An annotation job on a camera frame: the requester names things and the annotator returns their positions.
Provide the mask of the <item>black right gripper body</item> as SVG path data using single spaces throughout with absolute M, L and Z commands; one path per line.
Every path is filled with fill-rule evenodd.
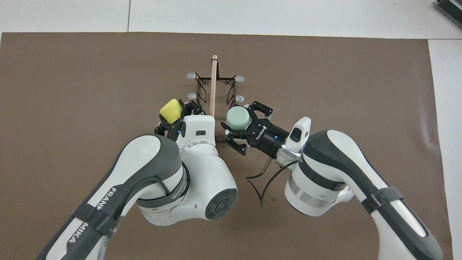
M 272 123 L 260 123 L 261 128 L 253 130 L 256 135 L 248 137 L 248 143 L 271 158 L 276 158 L 289 132 Z

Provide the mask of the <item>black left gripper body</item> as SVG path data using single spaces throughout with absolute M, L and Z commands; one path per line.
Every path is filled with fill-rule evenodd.
M 172 140 L 173 141 L 176 142 L 180 135 L 184 136 L 185 127 L 186 125 L 184 124 L 183 120 L 177 120 L 173 123 L 172 125 Z

